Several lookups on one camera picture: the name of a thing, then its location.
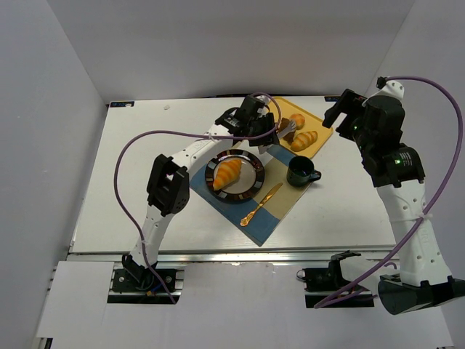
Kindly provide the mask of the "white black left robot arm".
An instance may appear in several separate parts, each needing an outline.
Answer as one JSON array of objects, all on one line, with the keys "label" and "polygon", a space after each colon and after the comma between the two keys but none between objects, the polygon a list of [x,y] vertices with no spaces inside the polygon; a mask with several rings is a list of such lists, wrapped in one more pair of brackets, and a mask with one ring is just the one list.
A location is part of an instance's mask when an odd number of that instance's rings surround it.
[{"label": "white black left robot arm", "polygon": [[136,224],[139,238],[133,250],[122,257],[122,265],[138,290],[165,286],[155,271],[165,232],[190,198],[191,177],[216,154],[246,140],[251,146],[278,141],[279,116],[269,104],[274,99],[257,92],[244,97],[238,107],[226,110],[203,134],[189,134],[194,141],[179,152],[157,156],[147,183],[147,211],[143,224]]}]

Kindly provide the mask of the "steel serving tongs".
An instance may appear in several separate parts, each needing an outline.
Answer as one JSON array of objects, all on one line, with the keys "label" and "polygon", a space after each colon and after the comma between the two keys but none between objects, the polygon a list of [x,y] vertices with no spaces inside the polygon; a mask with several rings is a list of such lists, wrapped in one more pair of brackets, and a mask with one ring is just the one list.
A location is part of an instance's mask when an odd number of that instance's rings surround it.
[{"label": "steel serving tongs", "polygon": [[[286,123],[284,127],[279,126],[278,128],[278,139],[283,139],[285,136],[293,133],[296,131],[296,122],[294,120],[290,120]],[[270,148],[270,145],[260,145],[258,147],[259,154],[264,154],[268,149]]]}]

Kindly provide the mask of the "chocolate croissant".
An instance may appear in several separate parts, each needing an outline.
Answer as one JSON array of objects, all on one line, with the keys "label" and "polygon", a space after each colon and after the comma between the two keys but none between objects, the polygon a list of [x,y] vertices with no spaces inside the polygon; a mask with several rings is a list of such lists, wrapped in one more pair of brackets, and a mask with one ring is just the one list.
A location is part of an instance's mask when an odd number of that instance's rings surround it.
[{"label": "chocolate croissant", "polygon": [[[290,121],[290,120],[287,119],[287,118],[282,118],[279,126],[284,127],[288,121]],[[293,142],[293,140],[294,140],[294,135],[295,135],[295,132],[285,136],[281,140],[285,140],[288,144],[291,144]]]}]

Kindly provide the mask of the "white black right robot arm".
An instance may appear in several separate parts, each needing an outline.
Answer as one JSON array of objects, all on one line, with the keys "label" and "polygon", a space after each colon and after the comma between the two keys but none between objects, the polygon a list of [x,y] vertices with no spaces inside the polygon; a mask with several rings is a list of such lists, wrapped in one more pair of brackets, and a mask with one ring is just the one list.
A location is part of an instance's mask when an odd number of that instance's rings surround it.
[{"label": "white black right robot arm", "polygon": [[452,276],[426,213],[421,159],[415,149],[401,141],[405,118],[401,99],[396,93],[365,98],[346,89],[325,112],[323,121],[329,128],[345,114],[336,131],[357,145],[362,165],[387,211],[396,241],[393,252],[400,260],[397,270],[382,263],[368,273],[366,260],[345,252],[332,257],[330,265],[338,270],[338,281],[370,290],[392,315],[464,296],[464,281]]}]

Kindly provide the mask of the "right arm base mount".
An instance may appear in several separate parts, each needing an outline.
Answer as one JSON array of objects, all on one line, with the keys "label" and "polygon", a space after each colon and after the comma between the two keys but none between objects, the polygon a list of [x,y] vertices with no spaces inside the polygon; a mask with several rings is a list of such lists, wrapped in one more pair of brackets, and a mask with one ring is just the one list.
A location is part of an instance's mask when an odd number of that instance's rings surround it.
[{"label": "right arm base mount", "polygon": [[[358,252],[345,251],[330,258],[324,268],[304,268],[296,272],[298,281],[304,283],[305,305],[314,308],[317,304],[326,308],[372,308],[378,296],[378,284],[386,271],[379,268],[359,284],[352,281],[371,269],[375,264]],[[327,300],[327,296],[340,288],[349,288]]]}]

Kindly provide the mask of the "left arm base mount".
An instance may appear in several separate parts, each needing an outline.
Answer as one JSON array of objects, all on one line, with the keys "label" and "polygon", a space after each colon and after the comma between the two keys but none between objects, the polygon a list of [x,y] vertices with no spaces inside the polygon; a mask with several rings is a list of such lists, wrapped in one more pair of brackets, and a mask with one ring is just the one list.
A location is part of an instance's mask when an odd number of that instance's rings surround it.
[{"label": "left arm base mount", "polygon": [[[157,272],[174,301],[177,302],[183,288],[183,269],[158,269]],[[174,305],[160,280],[153,273],[148,271],[148,275],[139,283],[123,268],[116,268],[113,271],[107,303]]]}]

